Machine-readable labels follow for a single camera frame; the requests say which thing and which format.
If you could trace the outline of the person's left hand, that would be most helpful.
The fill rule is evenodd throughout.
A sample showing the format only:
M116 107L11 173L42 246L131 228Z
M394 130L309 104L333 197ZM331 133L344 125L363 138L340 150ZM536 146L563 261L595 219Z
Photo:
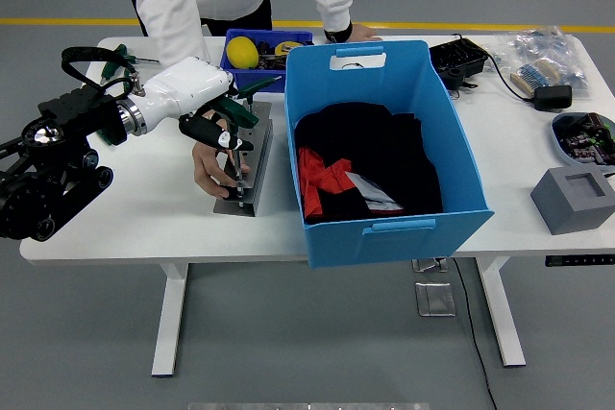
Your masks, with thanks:
M351 43L366 41L381 41L381 37L379 36L378 31L363 24L354 23L352 25L352 31L346 42Z

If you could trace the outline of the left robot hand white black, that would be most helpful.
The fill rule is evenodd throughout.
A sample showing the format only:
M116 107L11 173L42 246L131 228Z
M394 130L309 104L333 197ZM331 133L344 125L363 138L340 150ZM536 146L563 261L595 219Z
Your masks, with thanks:
M148 80L141 96L131 93L120 104L127 133L151 132L163 119L173 118L180 132L219 150L251 151L252 143L203 116L234 88L233 75L205 60L188 57Z

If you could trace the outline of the person's right hand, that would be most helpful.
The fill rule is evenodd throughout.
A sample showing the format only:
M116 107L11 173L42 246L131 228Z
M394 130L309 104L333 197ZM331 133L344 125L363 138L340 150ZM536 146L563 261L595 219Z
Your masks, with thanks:
M194 180L207 194L216 199L227 199L229 187L236 187L236 181L228 176L219 165L218 151L201 142L196 142L191 151L194 164Z

